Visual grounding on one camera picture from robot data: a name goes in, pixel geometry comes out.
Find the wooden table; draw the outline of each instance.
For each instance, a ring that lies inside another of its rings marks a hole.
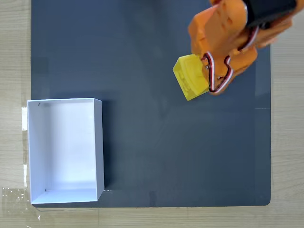
[[[272,199],[265,207],[36,209],[29,203],[30,0],[0,0],[0,227],[304,227],[304,13],[272,46]]]

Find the dark gray mat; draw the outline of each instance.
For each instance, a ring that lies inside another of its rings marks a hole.
[[[207,0],[32,0],[32,99],[103,101],[105,192],[43,207],[270,201],[270,49],[221,96],[187,102],[172,68]]]

